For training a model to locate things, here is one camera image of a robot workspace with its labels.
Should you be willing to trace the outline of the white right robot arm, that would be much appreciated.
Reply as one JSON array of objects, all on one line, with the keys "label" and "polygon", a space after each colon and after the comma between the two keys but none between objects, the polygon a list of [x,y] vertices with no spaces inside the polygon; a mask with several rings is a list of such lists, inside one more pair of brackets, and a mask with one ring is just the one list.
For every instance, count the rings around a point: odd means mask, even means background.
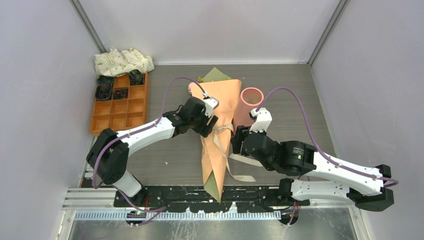
[{"label": "white right robot arm", "polygon": [[384,186],[391,177],[388,165],[355,165],[320,154],[316,147],[301,141],[274,141],[266,132],[254,132],[246,126],[237,128],[230,143],[234,154],[252,157],[266,170],[286,176],[277,191],[283,205],[322,199],[382,212],[395,203],[394,192]]}]

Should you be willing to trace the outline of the beige ribbon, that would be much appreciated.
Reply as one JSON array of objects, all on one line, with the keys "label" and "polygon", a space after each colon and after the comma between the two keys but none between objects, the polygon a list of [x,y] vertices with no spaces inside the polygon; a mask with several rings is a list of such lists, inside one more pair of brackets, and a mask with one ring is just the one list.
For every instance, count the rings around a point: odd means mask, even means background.
[{"label": "beige ribbon", "polygon": [[223,146],[221,144],[221,140],[219,139],[219,135],[222,132],[225,132],[226,130],[230,130],[231,132],[233,132],[234,131],[233,125],[230,123],[230,124],[225,124],[225,125],[222,125],[222,126],[214,127],[213,131],[212,131],[212,140],[225,159],[226,169],[227,169],[229,175],[237,181],[256,182],[256,179],[251,175],[233,175],[231,173],[231,168],[229,166],[228,158],[242,162],[244,164],[256,166],[256,167],[260,167],[261,165],[258,162],[255,162],[254,159],[248,158],[246,156],[242,156],[240,154],[234,154],[234,153],[228,154],[227,150],[225,150],[223,148]]}]

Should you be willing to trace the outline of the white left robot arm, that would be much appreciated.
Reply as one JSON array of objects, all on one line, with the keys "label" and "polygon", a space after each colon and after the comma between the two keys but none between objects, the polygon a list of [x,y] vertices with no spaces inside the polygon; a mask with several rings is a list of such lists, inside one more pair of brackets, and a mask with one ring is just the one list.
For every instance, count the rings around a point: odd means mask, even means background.
[{"label": "white left robot arm", "polygon": [[133,206],[146,200],[143,185],[127,170],[128,158],[135,152],[161,140],[171,139],[193,130],[207,137],[218,117],[213,111],[219,106],[214,97],[190,97],[177,110],[163,113],[158,119],[128,130],[115,132],[104,129],[87,154],[86,161],[94,176],[116,187]]}]

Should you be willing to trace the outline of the orange and green wrapping paper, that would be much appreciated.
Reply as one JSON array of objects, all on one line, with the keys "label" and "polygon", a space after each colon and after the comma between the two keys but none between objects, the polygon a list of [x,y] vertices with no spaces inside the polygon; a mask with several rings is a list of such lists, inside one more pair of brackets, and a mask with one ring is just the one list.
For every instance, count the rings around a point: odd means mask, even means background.
[{"label": "orange and green wrapping paper", "polygon": [[[242,82],[224,74],[217,68],[213,68],[202,78],[200,84],[209,96],[219,101],[219,106],[213,111],[213,116],[218,120],[214,127],[232,124],[235,109],[241,92]],[[220,202],[223,194],[223,186],[226,174],[226,160],[213,142],[213,130],[208,137],[201,137],[202,153],[202,179],[203,187],[213,199]],[[222,147],[229,154],[230,139],[233,132],[226,130],[219,135]]]}]

